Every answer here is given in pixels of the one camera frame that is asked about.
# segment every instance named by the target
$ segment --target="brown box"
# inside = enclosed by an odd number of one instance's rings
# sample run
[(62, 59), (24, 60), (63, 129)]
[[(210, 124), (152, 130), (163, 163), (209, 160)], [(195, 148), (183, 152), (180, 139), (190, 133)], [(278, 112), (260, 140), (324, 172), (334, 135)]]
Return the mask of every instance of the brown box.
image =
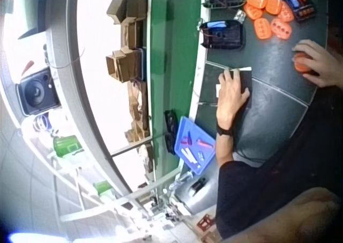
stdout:
[(115, 25), (120, 25), (126, 19), (126, 6), (128, 0), (112, 0), (106, 14), (112, 17)]
[(121, 25), (121, 46), (128, 46), (129, 49), (137, 49), (143, 46), (142, 22)]
[(124, 47), (106, 57), (108, 74), (120, 82), (135, 79), (141, 74), (141, 53)]
[(144, 20), (147, 13), (147, 0), (127, 0), (124, 24)]

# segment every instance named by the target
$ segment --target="person's left hand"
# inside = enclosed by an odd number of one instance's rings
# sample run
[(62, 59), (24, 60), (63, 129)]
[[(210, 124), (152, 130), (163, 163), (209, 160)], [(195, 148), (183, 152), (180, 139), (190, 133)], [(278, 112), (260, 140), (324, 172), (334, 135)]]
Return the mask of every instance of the person's left hand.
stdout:
[(219, 91), (217, 121), (221, 128), (228, 130), (232, 127), (237, 112), (249, 98), (250, 92), (246, 88), (241, 94), (241, 78), (238, 69), (234, 70), (232, 79), (229, 68), (226, 68), (224, 73), (220, 74), (219, 82), (221, 89)]

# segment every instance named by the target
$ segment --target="blue tray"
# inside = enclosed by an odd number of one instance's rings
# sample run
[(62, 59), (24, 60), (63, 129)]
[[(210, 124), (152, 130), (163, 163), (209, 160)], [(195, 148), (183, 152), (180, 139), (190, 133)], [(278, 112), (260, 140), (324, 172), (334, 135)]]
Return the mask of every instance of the blue tray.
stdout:
[[(188, 137), (189, 135), (192, 144), (188, 145), (181, 143), (182, 141), (187, 142), (188, 140), (185, 137)], [(207, 144), (212, 145), (212, 148), (199, 145), (197, 142), (198, 140), (202, 140), (202, 142), (206, 142)], [(186, 151), (186, 148), (189, 148), (197, 163), (191, 162), (182, 153), (181, 149), (184, 149), (184, 151)], [(215, 140), (206, 132), (204, 132), (199, 126), (193, 123), (190, 119), (183, 116), (181, 117), (180, 125), (178, 127), (174, 151), (179, 156), (179, 158), (184, 160), (184, 162), (195, 174), (200, 175), (210, 164), (215, 155)], [(203, 159), (200, 159), (198, 153), (203, 154)]]

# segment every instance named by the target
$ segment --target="orange plastic part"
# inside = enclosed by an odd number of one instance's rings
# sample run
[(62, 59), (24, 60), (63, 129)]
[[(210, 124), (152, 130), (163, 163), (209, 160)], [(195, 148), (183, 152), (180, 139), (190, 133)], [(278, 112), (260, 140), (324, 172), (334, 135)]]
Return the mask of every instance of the orange plastic part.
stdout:
[(255, 20), (253, 26), (259, 39), (266, 40), (272, 37), (272, 30), (267, 19), (258, 18)]
[(267, 0), (247, 0), (247, 2), (258, 9), (263, 9), (267, 5)]
[(292, 28), (291, 26), (286, 23), (283, 22), (281, 19), (279, 18), (275, 18), (272, 22), (271, 22), (271, 28), (272, 28), (272, 32), (279, 38), (283, 39), (283, 40), (288, 40), (290, 35), (292, 34)]
[(267, 1), (266, 11), (269, 14), (277, 15), (280, 13), (281, 8), (282, 8), (282, 0), (268, 0)]
[(295, 62), (294, 62), (294, 67), (295, 67), (295, 69), (296, 69), (298, 72), (300, 72), (300, 73), (308, 73), (308, 72), (312, 71), (312, 69), (309, 68), (308, 66), (303, 65), (303, 64), (299, 64), (299, 63), (296, 62), (296, 60), (297, 60), (298, 58), (301, 58), (301, 57), (305, 57), (305, 58), (308, 58), (308, 59), (312, 59), (309, 55), (307, 55), (307, 54), (305, 54), (305, 53), (303, 53), (303, 52), (295, 54), (295, 56), (294, 56), (294, 60), (295, 60)]
[(281, 8), (281, 12), (278, 15), (278, 18), (280, 18), (284, 22), (291, 22), (294, 20), (294, 15), (293, 15), (292, 10), (284, 1), (282, 1), (282, 8)]
[(263, 15), (263, 11), (261, 9), (257, 9), (256, 7), (246, 3), (244, 6), (244, 11), (247, 13), (248, 17), (252, 20), (256, 20)]

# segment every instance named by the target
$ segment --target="forearm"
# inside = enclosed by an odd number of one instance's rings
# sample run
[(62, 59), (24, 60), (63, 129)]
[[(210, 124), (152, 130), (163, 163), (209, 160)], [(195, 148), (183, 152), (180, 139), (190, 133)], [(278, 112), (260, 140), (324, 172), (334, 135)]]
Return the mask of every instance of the forearm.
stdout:
[(232, 136), (217, 134), (215, 142), (215, 155), (219, 166), (233, 161), (234, 139)]

